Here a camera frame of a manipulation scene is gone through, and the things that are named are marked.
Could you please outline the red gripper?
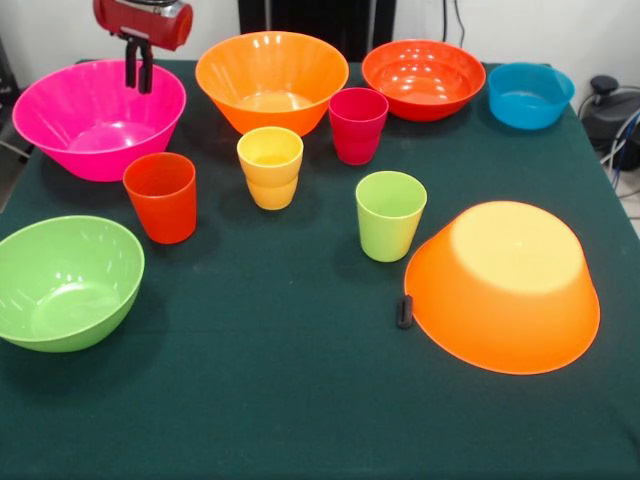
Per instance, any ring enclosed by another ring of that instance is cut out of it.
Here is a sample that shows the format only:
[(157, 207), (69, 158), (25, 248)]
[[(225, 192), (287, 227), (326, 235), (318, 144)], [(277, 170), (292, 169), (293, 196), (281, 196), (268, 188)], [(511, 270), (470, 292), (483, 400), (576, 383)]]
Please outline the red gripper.
[[(94, 0), (93, 12), (98, 24), (110, 34), (147, 40), (152, 46), (175, 51), (184, 45), (191, 32), (194, 10), (184, 1), (112, 1)], [(125, 50), (125, 84), (135, 88), (137, 82), (137, 41), (128, 40)], [(138, 90), (152, 90), (153, 54), (150, 47), (140, 47), (141, 65)]]

